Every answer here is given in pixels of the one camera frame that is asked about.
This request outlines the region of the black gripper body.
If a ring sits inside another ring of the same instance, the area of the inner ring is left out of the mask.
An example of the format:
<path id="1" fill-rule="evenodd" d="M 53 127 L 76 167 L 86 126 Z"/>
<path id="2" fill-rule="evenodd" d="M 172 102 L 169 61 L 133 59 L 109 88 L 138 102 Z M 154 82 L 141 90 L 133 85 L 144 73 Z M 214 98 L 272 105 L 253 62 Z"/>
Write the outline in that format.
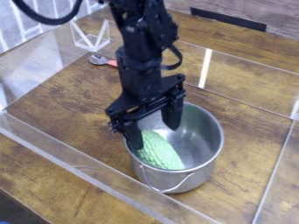
<path id="1" fill-rule="evenodd" d="M 105 113 L 112 131 L 125 134 L 126 124 L 161 112 L 170 100 L 184 98 L 185 76 L 181 73 L 161 76 L 160 68 L 138 70 L 120 66 L 117 69 L 121 93 Z"/>

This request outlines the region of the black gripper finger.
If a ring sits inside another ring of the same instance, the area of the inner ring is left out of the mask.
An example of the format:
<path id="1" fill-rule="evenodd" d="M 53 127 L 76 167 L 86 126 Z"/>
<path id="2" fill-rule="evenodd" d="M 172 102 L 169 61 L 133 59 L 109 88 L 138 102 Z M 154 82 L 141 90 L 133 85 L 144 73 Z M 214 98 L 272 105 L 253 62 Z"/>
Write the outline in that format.
<path id="1" fill-rule="evenodd" d="M 142 135 L 136 122 L 125 125 L 125 140 L 130 150 L 136 151 L 142 149 Z"/>
<path id="2" fill-rule="evenodd" d="M 162 122 L 170 130 L 177 130 L 182 116 L 182 99 L 170 100 L 161 110 Z"/>

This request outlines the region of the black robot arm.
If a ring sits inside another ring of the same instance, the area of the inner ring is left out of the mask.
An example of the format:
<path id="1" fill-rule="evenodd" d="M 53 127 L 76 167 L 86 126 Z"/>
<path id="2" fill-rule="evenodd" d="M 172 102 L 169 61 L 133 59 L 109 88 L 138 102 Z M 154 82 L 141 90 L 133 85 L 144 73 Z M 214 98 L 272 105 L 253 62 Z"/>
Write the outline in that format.
<path id="1" fill-rule="evenodd" d="M 162 51 L 181 53 L 173 45 L 177 40 L 177 24 L 164 7 L 164 0 L 108 0 L 108 6 L 122 38 L 116 49 L 116 64 L 121 94 L 106 107 L 109 125 L 122 134 L 128 147 L 144 147 L 137 122 L 158 111 L 170 130 L 180 125 L 185 76 L 161 76 L 162 70 L 173 70 L 177 63 L 162 63 Z"/>

